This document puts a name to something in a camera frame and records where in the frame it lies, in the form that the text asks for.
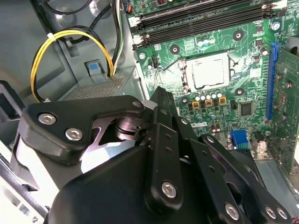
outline white wire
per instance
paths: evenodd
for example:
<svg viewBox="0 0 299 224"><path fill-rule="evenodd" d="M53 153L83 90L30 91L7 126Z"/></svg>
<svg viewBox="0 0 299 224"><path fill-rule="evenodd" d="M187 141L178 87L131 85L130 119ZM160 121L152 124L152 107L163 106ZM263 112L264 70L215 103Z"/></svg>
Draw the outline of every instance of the white wire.
<svg viewBox="0 0 299 224"><path fill-rule="evenodd" d="M121 30L121 46L120 46L120 50L119 50L118 55L117 55L116 60L115 60L113 75L116 72L117 62L118 62L118 60L119 60L119 58L121 56L121 52L122 52L123 44L124 44L124 41L123 41L123 30L122 30L122 21L121 21L120 0L118 0L116 2L116 8L117 8L117 11L116 11L117 12L117 20L118 20L118 24L119 24L120 30Z"/></svg>

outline screw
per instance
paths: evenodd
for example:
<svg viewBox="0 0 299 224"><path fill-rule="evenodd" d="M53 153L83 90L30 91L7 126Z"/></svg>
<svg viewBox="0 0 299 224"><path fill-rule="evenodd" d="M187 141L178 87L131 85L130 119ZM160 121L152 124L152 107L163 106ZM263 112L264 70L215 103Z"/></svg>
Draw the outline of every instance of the screw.
<svg viewBox="0 0 299 224"><path fill-rule="evenodd" d="M162 183L162 191L169 198L175 198L177 196L177 190L172 183L167 181Z"/></svg>
<svg viewBox="0 0 299 224"><path fill-rule="evenodd" d="M276 219L276 215L275 215L275 213L273 212L273 210L270 207L266 206L265 209L266 209L267 214L271 218Z"/></svg>
<svg viewBox="0 0 299 224"><path fill-rule="evenodd" d="M166 111L166 110L161 109L161 112L162 112L163 114L167 115L167 111Z"/></svg>
<svg viewBox="0 0 299 224"><path fill-rule="evenodd" d="M284 219L288 219L288 216L286 215L286 213L281 209L281 208L277 208L277 212L280 214L280 216Z"/></svg>
<svg viewBox="0 0 299 224"><path fill-rule="evenodd" d="M133 101L132 104L136 107L141 107L140 103L136 102L136 101Z"/></svg>
<svg viewBox="0 0 299 224"><path fill-rule="evenodd" d="M66 130L65 136L71 141L79 141L83 138L83 133L79 129L69 128Z"/></svg>
<svg viewBox="0 0 299 224"><path fill-rule="evenodd" d="M181 121L182 121L182 123L183 123L184 125L187 125L187 124L188 124L188 121L187 121L185 118L182 118Z"/></svg>
<svg viewBox="0 0 299 224"><path fill-rule="evenodd" d="M214 140L213 140L210 136L207 136L207 139L208 139L211 143L214 143Z"/></svg>
<svg viewBox="0 0 299 224"><path fill-rule="evenodd" d="M266 131L265 135L269 137L271 135L271 131Z"/></svg>
<svg viewBox="0 0 299 224"><path fill-rule="evenodd" d="M287 87L288 89L292 88L292 87L293 87L293 83L290 82L290 81L287 82L286 87Z"/></svg>
<svg viewBox="0 0 299 224"><path fill-rule="evenodd" d="M139 58L140 58L141 60L145 59L145 54L144 54L144 53L140 53L140 54L139 54Z"/></svg>
<svg viewBox="0 0 299 224"><path fill-rule="evenodd" d="M225 210L228 215L235 221L239 220L239 213L238 211L232 206L231 204L225 204Z"/></svg>
<svg viewBox="0 0 299 224"><path fill-rule="evenodd" d="M56 122L56 118L50 113L43 113L39 115L38 120L44 125L53 125Z"/></svg>

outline cable clip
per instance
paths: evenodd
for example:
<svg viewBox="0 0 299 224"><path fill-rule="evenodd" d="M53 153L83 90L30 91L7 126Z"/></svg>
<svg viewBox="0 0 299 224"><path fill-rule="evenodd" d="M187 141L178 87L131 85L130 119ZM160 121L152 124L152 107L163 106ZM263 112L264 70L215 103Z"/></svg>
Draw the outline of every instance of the cable clip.
<svg viewBox="0 0 299 224"><path fill-rule="evenodd" d="M53 35L52 33L48 33L48 34L47 34L47 37L48 37L49 39L51 39L52 41L56 41L56 39L55 39L55 37L54 37L54 35Z"/></svg>

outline yellow wire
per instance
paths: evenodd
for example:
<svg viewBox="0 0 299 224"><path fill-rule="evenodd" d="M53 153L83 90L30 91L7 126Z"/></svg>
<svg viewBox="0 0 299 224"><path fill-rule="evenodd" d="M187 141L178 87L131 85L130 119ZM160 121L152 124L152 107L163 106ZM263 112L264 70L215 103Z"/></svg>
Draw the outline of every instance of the yellow wire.
<svg viewBox="0 0 299 224"><path fill-rule="evenodd" d="M37 72L37 68L42 60L42 57L45 53L45 51L47 50L47 48L57 39L64 37L64 36L69 36L69 35L82 35L82 36L86 36L89 39L93 40L98 46L99 48L101 48L101 50L103 51L107 61L108 61L108 65L109 65L109 70L110 70L110 74L113 75L113 71L114 71L114 66L111 60L111 57L109 56L107 50L104 48L104 46L97 40L95 39L93 36L84 33L82 31L79 30L65 30L65 31L60 31L56 34L54 34L52 37L49 37L48 40L46 40L42 46L40 47L40 49L37 52L37 55L35 57L35 60L33 62L33 66L31 69L31 75L30 75L30 85L31 85L31 91L32 94L34 96L34 98L39 102L37 96L34 93L34 79L36 77L36 72Z"/></svg>

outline blue connector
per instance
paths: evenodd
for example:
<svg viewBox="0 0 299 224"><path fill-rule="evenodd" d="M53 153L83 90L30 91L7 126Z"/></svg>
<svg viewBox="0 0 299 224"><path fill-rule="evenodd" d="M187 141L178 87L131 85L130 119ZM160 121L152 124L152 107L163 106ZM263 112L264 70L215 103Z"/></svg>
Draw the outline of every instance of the blue connector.
<svg viewBox="0 0 299 224"><path fill-rule="evenodd" d="M268 120L272 119L275 64L278 58L278 45L274 42L271 42L271 44L273 45L273 47L269 58L268 86L267 86L267 96L266 96L266 118Z"/></svg>
<svg viewBox="0 0 299 224"><path fill-rule="evenodd" d="M236 149L248 149L247 132L245 130L232 131L230 139Z"/></svg>

